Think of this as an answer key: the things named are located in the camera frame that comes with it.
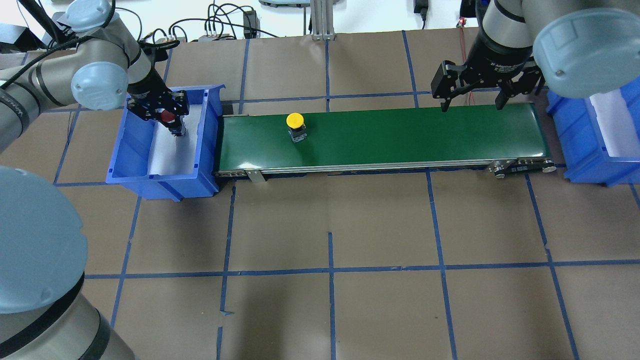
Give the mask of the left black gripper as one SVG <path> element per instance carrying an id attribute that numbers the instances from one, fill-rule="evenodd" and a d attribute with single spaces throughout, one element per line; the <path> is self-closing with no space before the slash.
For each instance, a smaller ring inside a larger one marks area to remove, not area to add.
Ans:
<path id="1" fill-rule="evenodd" d="M 141 80 L 129 84 L 129 98 L 126 109 L 142 120 L 162 120 L 162 112 L 173 114 L 173 136 L 183 137 L 186 134 L 185 116 L 190 113 L 190 105 L 185 90 L 169 89 L 162 80 Z"/>

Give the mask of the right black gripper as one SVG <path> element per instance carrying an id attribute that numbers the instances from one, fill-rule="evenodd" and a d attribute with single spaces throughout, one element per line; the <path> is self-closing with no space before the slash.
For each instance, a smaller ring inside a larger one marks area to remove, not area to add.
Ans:
<path id="1" fill-rule="evenodd" d="M 463 64 L 443 60 L 430 83 L 430 93 L 440 100 L 443 113 L 452 100 L 471 91 L 500 89 L 494 100 L 498 111 L 518 95 L 539 95 L 546 86 L 542 69 L 533 57 L 529 39 L 509 44 L 505 39 L 477 35 Z"/>

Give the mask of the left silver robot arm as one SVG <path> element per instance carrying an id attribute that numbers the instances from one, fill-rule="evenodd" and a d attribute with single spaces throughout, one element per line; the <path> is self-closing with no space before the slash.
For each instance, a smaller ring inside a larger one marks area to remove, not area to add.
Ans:
<path id="1" fill-rule="evenodd" d="M 72 105 L 124 106 L 183 136 L 185 91 L 170 89 L 109 0 L 74 0 L 74 37 L 1 71 L 1 358 L 135 360 L 83 294 L 89 244 L 73 204 L 51 182 L 71 139 Z"/>

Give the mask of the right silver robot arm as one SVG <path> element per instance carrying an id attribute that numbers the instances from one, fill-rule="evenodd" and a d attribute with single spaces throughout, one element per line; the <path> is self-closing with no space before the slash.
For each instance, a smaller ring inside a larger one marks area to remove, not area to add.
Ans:
<path id="1" fill-rule="evenodd" d="M 463 64 L 442 61 L 430 93 L 443 112 L 479 89 L 499 88 L 502 110 L 547 86 L 572 99 L 614 91 L 640 71 L 637 0 L 476 0 L 478 33 Z"/>

